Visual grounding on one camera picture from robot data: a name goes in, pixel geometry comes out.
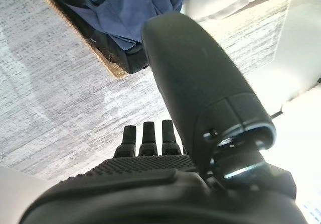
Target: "blue cloth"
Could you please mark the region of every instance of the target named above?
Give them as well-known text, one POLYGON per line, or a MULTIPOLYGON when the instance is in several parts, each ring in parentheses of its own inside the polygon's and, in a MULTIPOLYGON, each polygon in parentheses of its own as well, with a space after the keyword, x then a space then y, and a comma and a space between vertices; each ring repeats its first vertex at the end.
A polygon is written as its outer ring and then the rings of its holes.
POLYGON ((148 19, 180 11, 184 0, 82 0, 65 3, 88 24, 107 33, 123 50, 141 43, 140 30, 148 19))

